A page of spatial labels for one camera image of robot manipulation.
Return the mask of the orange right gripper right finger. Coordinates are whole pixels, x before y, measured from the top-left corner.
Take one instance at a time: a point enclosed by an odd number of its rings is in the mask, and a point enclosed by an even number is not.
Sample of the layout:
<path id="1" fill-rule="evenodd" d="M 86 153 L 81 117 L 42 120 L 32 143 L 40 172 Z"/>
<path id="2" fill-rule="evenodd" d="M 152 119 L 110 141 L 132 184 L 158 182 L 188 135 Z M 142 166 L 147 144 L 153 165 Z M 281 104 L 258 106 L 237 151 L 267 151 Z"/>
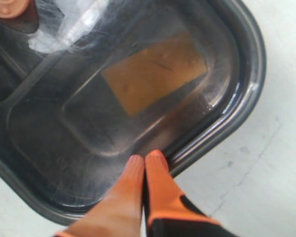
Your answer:
<path id="1" fill-rule="evenodd" d="M 185 196 L 169 173 L 159 150 L 145 157 L 148 237 L 225 237 L 220 223 L 202 214 Z"/>

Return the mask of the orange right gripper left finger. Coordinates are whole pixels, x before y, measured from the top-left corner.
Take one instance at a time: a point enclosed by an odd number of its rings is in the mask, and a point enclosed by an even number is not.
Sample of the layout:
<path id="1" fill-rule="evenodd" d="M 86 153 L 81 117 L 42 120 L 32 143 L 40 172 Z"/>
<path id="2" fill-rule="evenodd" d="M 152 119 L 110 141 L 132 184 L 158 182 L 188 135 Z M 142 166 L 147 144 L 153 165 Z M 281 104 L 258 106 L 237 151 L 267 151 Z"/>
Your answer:
<path id="1" fill-rule="evenodd" d="M 139 237 L 145 162 L 132 155 L 105 197 L 56 237 Z"/>

